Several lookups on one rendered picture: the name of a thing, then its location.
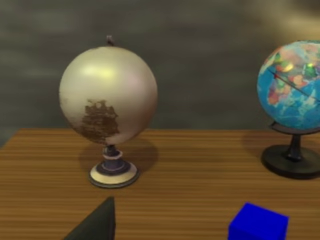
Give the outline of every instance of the gray wall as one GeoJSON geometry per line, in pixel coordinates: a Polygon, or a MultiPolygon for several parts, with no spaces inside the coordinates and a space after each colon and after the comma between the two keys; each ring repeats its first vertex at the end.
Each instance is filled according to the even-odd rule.
{"type": "Polygon", "coordinates": [[[17,128],[66,127],[58,89],[68,64],[105,44],[140,55],[158,81],[151,127],[263,129],[265,58],[320,39],[318,0],[0,0],[0,143],[17,128]]]}

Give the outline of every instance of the blue box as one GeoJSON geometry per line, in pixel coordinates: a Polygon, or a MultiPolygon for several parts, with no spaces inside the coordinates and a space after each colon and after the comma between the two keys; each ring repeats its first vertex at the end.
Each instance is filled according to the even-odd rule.
{"type": "Polygon", "coordinates": [[[246,203],[229,225],[228,240],[285,240],[289,217],[246,203]]]}

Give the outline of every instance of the globe stand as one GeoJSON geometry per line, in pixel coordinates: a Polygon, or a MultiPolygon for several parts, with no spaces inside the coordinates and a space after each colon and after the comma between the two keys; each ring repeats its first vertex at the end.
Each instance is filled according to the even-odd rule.
{"type": "Polygon", "coordinates": [[[103,150],[104,161],[97,164],[89,174],[90,182],[99,188],[119,189],[133,184],[139,178],[135,165],[123,160],[123,153],[114,145],[103,150]]]}
{"type": "Polygon", "coordinates": [[[297,130],[274,122],[271,129],[286,135],[292,135],[290,146],[274,145],[262,154],[262,164],[271,172],[291,179],[314,179],[320,176],[320,155],[301,148],[301,137],[320,132],[320,128],[297,130]]]}

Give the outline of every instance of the colorful globe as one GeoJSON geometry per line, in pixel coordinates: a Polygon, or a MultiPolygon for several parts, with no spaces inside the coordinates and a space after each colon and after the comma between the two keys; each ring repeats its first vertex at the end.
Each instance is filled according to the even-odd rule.
{"type": "Polygon", "coordinates": [[[276,49],[259,72],[257,92],[266,113],[298,130],[320,127],[320,41],[276,49]]]}

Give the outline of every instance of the table top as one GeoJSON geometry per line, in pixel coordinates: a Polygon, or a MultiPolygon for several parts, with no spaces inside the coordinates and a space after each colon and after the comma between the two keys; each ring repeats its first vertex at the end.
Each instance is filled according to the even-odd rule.
{"type": "MultiPolygon", "coordinates": [[[[286,179],[260,162],[289,142],[272,131],[147,130],[118,146],[139,180],[108,190],[88,181],[102,146],[71,129],[21,129],[0,150],[0,239],[63,239],[114,196],[117,240],[225,240],[245,202],[290,216],[288,240],[318,240],[320,180],[286,179]]],[[[320,136],[302,143],[319,152],[320,136]]]]}

